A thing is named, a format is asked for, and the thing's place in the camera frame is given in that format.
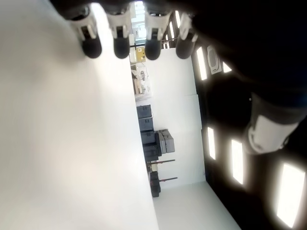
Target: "gray box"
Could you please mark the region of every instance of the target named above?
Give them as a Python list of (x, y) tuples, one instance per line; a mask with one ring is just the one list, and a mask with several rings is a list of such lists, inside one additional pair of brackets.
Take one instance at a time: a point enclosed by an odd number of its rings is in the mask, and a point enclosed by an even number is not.
[(136, 107), (138, 112), (138, 118), (146, 118), (152, 116), (152, 109), (150, 105), (138, 106)]
[(149, 144), (155, 142), (154, 132), (143, 132), (141, 133), (142, 144)]
[(144, 156), (153, 157), (158, 156), (158, 146), (157, 145), (144, 145), (143, 146)]
[(160, 146), (161, 154), (166, 153), (165, 139), (164, 139), (162, 133), (156, 132), (155, 133), (155, 139), (156, 139), (157, 145)]
[(149, 131), (154, 129), (153, 118), (140, 118), (139, 119), (140, 131)]
[(162, 132), (165, 139), (166, 152), (175, 152), (174, 139), (169, 133), (169, 131)]

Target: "rectangular ceiling light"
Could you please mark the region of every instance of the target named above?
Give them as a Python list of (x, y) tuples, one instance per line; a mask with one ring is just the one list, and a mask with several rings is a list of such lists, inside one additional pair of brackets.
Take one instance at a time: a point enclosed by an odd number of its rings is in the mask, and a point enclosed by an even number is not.
[(200, 67), (200, 72), (201, 72), (201, 79), (206, 80), (207, 79), (207, 71), (206, 71), (206, 67), (205, 67), (205, 59), (203, 57), (202, 48), (199, 47), (198, 50), (196, 51), (196, 53), (197, 53), (198, 66)]
[(225, 62), (223, 62), (223, 71), (224, 73), (230, 72), (232, 69)]
[(175, 15), (176, 15), (176, 22), (177, 22), (177, 26), (178, 28), (180, 27), (180, 16), (179, 16), (179, 12), (175, 11)]
[(169, 28), (171, 29), (172, 38), (174, 38), (174, 30), (173, 30), (173, 24), (172, 24), (172, 22), (169, 23)]
[(283, 165), (277, 216), (290, 228), (293, 227), (298, 212), (304, 180), (305, 172), (289, 164)]
[(215, 159), (214, 130), (208, 127), (209, 155)]
[(233, 177), (243, 184), (243, 149), (242, 143), (231, 140), (231, 152), (232, 152), (232, 172)]

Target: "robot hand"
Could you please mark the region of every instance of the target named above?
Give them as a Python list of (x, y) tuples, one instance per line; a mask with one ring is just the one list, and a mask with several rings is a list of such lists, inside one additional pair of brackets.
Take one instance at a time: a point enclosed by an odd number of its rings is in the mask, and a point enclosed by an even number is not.
[[(102, 52), (90, 7), (94, 1), (100, 3), (112, 30), (116, 56), (129, 55), (131, 0), (50, 1), (60, 15), (71, 21), (85, 55), (90, 58), (97, 58)], [(252, 86), (252, 116), (244, 137), (246, 151), (277, 151), (307, 114), (307, 35), (302, 30), (305, 20), (300, 18), (306, 14), (299, 13), (299, 8), (283, 12), (276, 9), (275, 3), (205, 3), (206, 8), (204, 2), (197, 0), (146, 0), (145, 54), (150, 60), (159, 57), (170, 14), (181, 9), (184, 13), (177, 38), (178, 57), (188, 58), (197, 40), (210, 41), (237, 76)]]

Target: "white table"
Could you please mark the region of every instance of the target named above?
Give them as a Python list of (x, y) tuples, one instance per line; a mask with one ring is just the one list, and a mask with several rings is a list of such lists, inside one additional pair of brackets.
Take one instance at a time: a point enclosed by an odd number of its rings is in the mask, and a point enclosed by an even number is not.
[(0, 7), (0, 229), (157, 230), (129, 59), (85, 58), (47, 0)]

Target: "black ceiling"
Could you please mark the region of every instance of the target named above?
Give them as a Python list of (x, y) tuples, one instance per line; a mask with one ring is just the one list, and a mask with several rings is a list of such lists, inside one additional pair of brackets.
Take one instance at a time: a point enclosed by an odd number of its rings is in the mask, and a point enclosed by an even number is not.
[[(243, 141), (243, 132), (251, 114), (250, 90), (233, 71), (211, 75), (207, 45), (202, 44), (208, 79), (201, 80), (197, 49), (192, 55), (201, 108), (206, 180), (241, 229), (289, 229), (277, 218), (273, 208), (279, 166), (281, 162), (288, 162), (307, 172), (307, 120), (290, 136), (283, 150), (259, 156), (244, 154), (244, 185), (239, 184), (230, 171), (229, 145), (232, 138)], [(214, 128), (216, 160), (209, 156), (207, 127)], [(307, 197), (303, 195), (293, 229), (307, 229), (306, 207)]]

